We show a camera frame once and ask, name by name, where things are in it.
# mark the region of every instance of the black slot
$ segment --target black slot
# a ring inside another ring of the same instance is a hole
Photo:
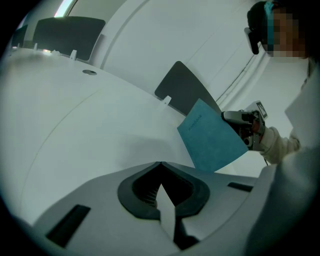
[[[246,191],[246,192],[251,192],[251,190],[254,188],[253,186],[245,185],[245,184],[241,184],[241,183],[236,183],[236,182],[230,182],[228,184],[228,187],[231,187],[231,188],[234,188],[237,190]]]
[[[46,237],[58,246],[64,248],[89,211],[89,207],[76,205],[62,220],[60,220]]]
[[[181,219],[198,214],[210,196],[209,187],[202,180],[166,162],[156,162],[121,182],[119,201],[137,218],[160,220],[156,201],[160,184],[175,206],[176,217]]]

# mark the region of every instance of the headset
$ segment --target headset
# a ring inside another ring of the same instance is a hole
[[[285,6],[279,0],[274,0],[273,2],[265,2],[264,5],[264,17],[262,20],[261,30],[246,27],[244,33],[248,40],[249,47],[254,55],[259,54],[258,43],[261,42],[265,51],[272,55],[274,51],[274,21],[273,21],[273,9],[274,7]]]

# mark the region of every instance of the blue card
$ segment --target blue card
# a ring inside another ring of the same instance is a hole
[[[196,169],[215,172],[248,151],[238,134],[201,99],[177,128]]]

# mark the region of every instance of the white wall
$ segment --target white wall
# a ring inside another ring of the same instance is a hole
[[[147,0],[113,39],[101,68],[153,95],[182,61],[217,99],[253,55],[243,29],[255,2]]]
[[[25,33],[25,41],[32,41],[39,20],[55,16],[63,0],[42,0],[29,12],[23,25],[28,25]]]
[[[117,41],[119,34],[122,32],[130,19],[146,4],[149,0],[129,0],[126,1],[111,17],[104,26],[100,37],[98,38],[89,64],[102,69],[106,63],[112,46]]]
[[[307,78],[307,68],[308,60],[280,63],[271,58],[253,88],[228,109],[245,109],[252,102],[260,100],[268,114],[266,126],[276,127],[282,137],[289,137],[293,127],[285,110],[300,93]],[[264,166],[266,164],[262,156],[253,151],[234,163],[238,174],[253,177],[258,177]]]
[[[125,1],[126,0],[78,0],[69,16],[96,18],[108,23]]]

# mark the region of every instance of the hand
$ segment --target hand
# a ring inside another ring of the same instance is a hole
[[[257,133],[258,131],[259,131],[259,129],[260,129],[260,124],[257,122],[257,121],[253,121],[253,124],[252,124],[252,131],[254,132],[254,133]],[[259,142],[261,142],[261,140],[262,140],[262,138],[264,137],[264,135],[263,134],[261,134],[260,135],[260,140],[259,140]]]

